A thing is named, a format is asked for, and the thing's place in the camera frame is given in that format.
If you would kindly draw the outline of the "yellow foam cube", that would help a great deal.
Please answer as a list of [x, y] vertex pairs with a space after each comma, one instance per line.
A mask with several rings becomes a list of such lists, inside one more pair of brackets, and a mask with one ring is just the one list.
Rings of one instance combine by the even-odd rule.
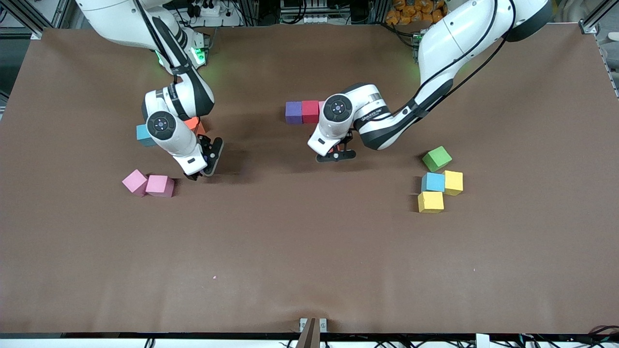
[[438, 213], [444, 211], [443, 193], [439, 191], [424, 191], [417, 196], [418, 211], [422, 213]]
[[442, 173], [445, 178], [444, 193], [457, 196], [464, 191], [463, 173], [446, 170]]

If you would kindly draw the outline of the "bag of orange items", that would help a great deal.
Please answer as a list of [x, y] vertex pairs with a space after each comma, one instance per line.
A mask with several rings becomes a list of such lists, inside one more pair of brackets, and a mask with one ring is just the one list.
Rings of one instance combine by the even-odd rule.
[[405, 26], [413, 22], [436, 23], [449, 12], [444, 0], [391, 0], [384, 21], [389, 26]]

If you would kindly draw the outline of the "brown table cover sheet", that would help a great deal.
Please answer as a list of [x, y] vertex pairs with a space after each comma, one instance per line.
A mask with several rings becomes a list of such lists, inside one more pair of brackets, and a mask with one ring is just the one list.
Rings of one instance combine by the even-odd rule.
[[[588, 333], [619, 325], [619, 100], [594, 37], [507, 43], [382, 151], [317, 163], [287, 101], [418, 87], [381, 27], [220, 29], [201, 70], [224, 151], [186, 180], [135, 136], [172, 78], [88, 29], [32, 41], [0, 120], [0, 333]], [[443, 146], [464, 191], [418, 211]], [[175, 181], [138, 197], [134, 170]]]

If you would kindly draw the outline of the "green foam cube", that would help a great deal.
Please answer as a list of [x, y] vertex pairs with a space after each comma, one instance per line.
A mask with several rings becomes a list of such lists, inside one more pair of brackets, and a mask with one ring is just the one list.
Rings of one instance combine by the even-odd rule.
[[422, 157], [422, 161], [429, 172], [437, 172], [439, 169], [446, 167], [452, 160], [451, 155], [443, 146], [430, 150]]

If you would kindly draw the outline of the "red foam cube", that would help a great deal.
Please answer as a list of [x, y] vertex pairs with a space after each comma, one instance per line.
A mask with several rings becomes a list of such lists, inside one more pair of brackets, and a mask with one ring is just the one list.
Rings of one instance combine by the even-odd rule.
[[301, 102], [301, 120], [303, 124], [317, 124], [321, 110], [320, 101]]

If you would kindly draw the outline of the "white power strip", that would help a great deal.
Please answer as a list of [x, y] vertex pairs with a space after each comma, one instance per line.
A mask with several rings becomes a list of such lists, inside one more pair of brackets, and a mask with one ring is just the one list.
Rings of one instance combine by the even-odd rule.
[[279, 19], [280, 24], [296, 25], [296, 24], [327, 24], [329, 16], [323, 14], [309, 14], [293, 17], [283, 17]]
[[230, 15], [230, 9], [221, 0], [186, 0], [190, 18], [221, 17]]

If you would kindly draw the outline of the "aluminium frame profile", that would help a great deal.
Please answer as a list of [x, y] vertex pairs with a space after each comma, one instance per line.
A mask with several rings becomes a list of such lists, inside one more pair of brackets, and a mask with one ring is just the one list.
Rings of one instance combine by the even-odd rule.
[[585, 13], [580, 18], [578, 24], [583, 34], [597, 35], [599, 31], [598, 23], [615, 6], [615, 0], [598, 0], [597, 6]]
[[0, 0], [0, 38], [39, 40], [46, 28], [60, 28], [70, 0]]

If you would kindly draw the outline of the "metal clamp bracket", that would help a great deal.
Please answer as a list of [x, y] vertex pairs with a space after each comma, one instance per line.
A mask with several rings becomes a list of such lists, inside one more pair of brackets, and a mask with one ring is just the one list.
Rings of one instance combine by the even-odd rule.
[[321, 348], [324, 333], [328, 333], [327, 319], [300, 319], [300, 337], [295, 348]]

